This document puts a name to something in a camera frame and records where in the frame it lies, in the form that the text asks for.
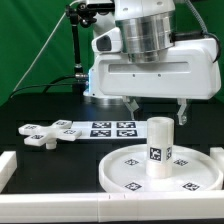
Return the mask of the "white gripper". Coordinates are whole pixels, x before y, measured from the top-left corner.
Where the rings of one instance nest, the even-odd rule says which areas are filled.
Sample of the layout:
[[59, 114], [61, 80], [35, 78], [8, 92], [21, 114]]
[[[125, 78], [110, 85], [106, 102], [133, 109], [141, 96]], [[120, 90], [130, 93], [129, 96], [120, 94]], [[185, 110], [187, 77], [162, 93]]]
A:
[[102, 93], [123, 96], [134, 120], [139, 109], [133, 97], [178, 99], [178, 123], [187, 122], [186, 99], [209, 99], [221, 88], [218, 43], [205, 37], [177, 41], [151, 62], [132, 62], [122, 52], [121, 31], [113, 28], [92, 41], [97, 54], [93, 72]]

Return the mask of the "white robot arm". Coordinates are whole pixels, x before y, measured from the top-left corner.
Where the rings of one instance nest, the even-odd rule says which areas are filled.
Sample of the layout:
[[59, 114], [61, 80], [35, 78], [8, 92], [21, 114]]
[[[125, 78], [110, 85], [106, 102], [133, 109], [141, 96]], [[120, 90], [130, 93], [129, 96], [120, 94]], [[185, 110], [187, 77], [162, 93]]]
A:
[[94, 64], [84, 94], [103, 103], [121, 100], [135, 112], [137, 97], [175, 99], [179, 123], [192, 99], [221, 88], [216, 36], [201, 30], [176, 33], [176, 0], [86, 0], [98, 21]]

